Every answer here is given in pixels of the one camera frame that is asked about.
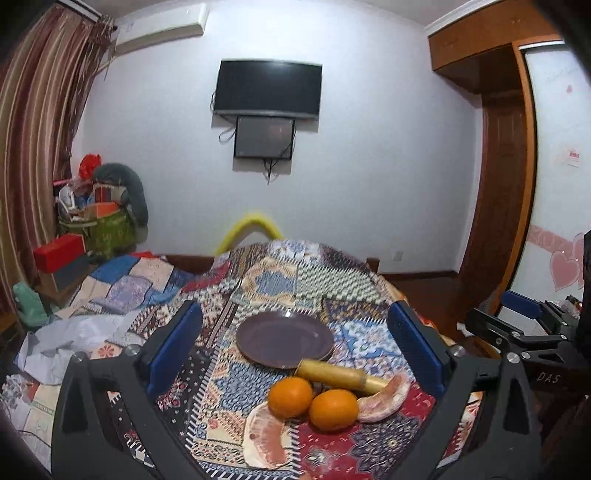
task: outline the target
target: striped curtain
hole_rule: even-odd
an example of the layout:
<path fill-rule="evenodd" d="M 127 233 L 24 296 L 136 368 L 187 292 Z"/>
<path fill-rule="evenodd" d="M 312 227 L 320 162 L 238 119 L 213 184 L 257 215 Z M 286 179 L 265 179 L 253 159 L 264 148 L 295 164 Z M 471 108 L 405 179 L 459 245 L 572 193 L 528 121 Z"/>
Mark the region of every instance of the striped curtain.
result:
<path fill-rule="evenodd" d="M 56 234 L 53 180 L 70 176 L 72 141 L 113 21 L 54 5 L 0 70 L 0 310 L 37 277 L 33 250 Z"/>

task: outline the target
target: purple plate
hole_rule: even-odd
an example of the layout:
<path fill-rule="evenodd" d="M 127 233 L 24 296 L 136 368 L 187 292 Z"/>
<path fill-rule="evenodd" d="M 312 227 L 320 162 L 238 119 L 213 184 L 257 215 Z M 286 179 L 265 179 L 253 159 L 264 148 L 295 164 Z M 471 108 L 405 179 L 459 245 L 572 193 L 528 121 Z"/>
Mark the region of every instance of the purple plate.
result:
<path fill-rule="evenodd" d="M 296 368 L 303 358 L 324 360 L 335 339 L 320 320 L 297 312 L 263 312 L 238 327 L 236 344 L 257 364 Z"/>

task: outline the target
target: floor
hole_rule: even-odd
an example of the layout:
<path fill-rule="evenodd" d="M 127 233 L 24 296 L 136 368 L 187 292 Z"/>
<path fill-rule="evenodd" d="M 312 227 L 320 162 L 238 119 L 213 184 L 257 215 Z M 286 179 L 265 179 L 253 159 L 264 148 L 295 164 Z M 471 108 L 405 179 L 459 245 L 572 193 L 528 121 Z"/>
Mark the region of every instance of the floor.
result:
<path fill-rule="evenodd" d="M 13 314 L 0 315 L 0 385 L 6 381 L 7 375 L 15 373 L 14 359 L 21 348 L 23 337 L 19 335 L 17 326 L 13 324 Z"/>
<path fill-rule="evenodd" d="M 416 311 L 437 325 L 440 333 L 461 343 L 473 354 L 483 354 L 482 347 L 474 340 L 467 340 L 456 327 L 458 322 L 463 323 L 466 313 L 484 300 L 460 275 L 389 281 L 408 297 Z"/>

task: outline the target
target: pink heart decal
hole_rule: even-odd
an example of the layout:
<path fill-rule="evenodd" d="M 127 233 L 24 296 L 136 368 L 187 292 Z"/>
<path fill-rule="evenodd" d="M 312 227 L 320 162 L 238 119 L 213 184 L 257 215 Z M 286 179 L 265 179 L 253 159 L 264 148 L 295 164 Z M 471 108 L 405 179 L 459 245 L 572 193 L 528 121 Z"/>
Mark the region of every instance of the pink heart decal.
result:
<path fill-rule="evenodd" d="M 579 264 L 579 290 L 583 288 L 583 235 L 578 234 L 573 240 L 573 258 Z"/>
<path fill-rule="evenodd" d="M 579 279 L 579 262 L 568 259 L 561 251 L 556 251 L 550 257 L 550 272 L 555 291 L 570 287 Z"/>

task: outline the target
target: rolling pin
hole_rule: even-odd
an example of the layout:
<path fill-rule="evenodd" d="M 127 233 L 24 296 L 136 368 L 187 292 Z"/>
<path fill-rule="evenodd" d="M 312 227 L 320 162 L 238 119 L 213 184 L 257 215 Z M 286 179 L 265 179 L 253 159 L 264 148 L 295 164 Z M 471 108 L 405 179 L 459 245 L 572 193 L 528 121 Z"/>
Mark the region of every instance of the rolling pin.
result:
<path fill-rule="evenodd" d="M 339 367 L 338 365 L 304 358 L 295 371 L 296 377 L 312 382 L 320 382 L 335 388 L 355 390 L 365 395 L 381 392 L 388 380 L 373 377 L 359 368 Z"/>

